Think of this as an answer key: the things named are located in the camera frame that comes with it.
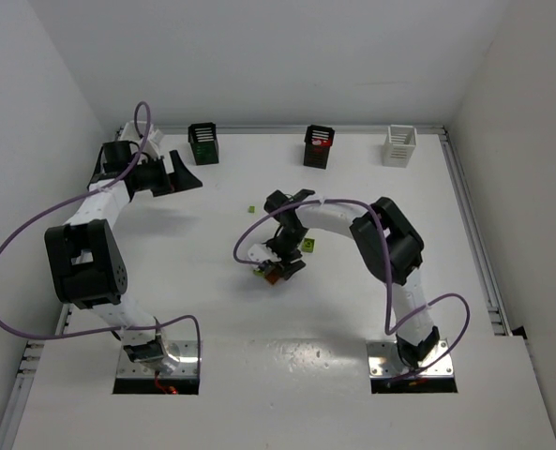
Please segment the tan thin lego plate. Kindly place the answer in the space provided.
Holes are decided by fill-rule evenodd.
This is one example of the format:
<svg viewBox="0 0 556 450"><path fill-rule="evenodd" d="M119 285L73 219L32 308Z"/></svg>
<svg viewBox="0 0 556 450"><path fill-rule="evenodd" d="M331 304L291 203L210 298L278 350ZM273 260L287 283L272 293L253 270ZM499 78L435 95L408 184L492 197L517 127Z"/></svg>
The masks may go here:
<svg viewBox="0 0 556 450"><path fill-rule="evenodd" d="M282 272L275 268L270 272L264 273L263 277L270 285L275 285L282 279Z"/></svg>

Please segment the lime lego brick mid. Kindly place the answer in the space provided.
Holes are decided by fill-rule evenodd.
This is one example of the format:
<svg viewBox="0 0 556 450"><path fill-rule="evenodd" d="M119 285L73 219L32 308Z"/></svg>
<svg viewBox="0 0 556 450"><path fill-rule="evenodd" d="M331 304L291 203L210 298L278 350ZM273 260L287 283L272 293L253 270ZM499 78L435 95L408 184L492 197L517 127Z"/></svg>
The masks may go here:
<svg viewBox="0 0 556 450"><path fill-rule="evenodd" d="M315 240L313 238L304 238L301 245L301 250L306 253L314 251Z"/></svg>

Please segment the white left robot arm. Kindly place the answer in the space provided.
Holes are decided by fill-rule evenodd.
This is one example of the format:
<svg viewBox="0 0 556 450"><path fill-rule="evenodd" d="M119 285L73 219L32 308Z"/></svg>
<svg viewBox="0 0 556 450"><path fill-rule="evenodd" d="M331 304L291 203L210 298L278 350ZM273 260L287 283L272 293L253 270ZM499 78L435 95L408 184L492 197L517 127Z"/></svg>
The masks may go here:
<svg viewBox="0 0 556 450"><path fill-rule="evenodd" d="M61 226L51 227L44 241L59 300L87 310L113 328L132 363L159 369L169 346L157 318L128 295L128 271L113 236L113 226L135 193L165 196L202 186L179 153L162 157L145 152L137 162L135 142L102 144L86 198Z"/></svg>

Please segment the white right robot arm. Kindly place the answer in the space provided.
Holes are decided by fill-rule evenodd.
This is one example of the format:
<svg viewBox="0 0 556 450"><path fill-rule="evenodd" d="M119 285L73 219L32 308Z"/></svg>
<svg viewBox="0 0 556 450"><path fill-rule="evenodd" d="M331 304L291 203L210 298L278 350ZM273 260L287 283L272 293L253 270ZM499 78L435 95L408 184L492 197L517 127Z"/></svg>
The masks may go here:
<svg viewBox="0 0 556 450"><path fill-rule="evenodd" d="M278 222L274 236L262 243L269 259L261 271L270 283L287 280L302 270L302 245L310 229L353 239L369 272L387 289L385 333L394 335L398 357L418 368L440 339L421 286L419 268L424 242L398 206L381 197L365 212L358 203L319 203L310 189L289 197L280 190L263 206Z"/></svg>

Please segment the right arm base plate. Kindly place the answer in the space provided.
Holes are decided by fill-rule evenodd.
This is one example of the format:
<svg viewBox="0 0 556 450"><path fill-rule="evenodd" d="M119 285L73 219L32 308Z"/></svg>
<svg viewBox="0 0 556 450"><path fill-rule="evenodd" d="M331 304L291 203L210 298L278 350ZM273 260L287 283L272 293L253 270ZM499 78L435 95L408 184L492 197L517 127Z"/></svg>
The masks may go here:
<svg viewBox="0 0 556 450"><path fill-rule="evenodd" d="M396 341L368 341L366 348L372 380L385 381L416 371L415 378L445 379L455 375L446 339L439 340L423 359L401 352Z"/></svg>

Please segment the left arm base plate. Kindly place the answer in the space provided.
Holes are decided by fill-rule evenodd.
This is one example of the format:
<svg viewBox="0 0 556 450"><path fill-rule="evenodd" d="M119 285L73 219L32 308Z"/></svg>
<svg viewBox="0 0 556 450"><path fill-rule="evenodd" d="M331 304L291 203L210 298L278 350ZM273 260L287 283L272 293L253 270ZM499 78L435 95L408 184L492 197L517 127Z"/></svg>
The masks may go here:
<svg viewBox="0 0 556 450"><path fill-rule="evenodd" d="M152 380L157 372L164 380L194 380L199 375L198 344L195 340L168 340L162 357L131 362L121 352L116 368L117 379Z"/></svg>

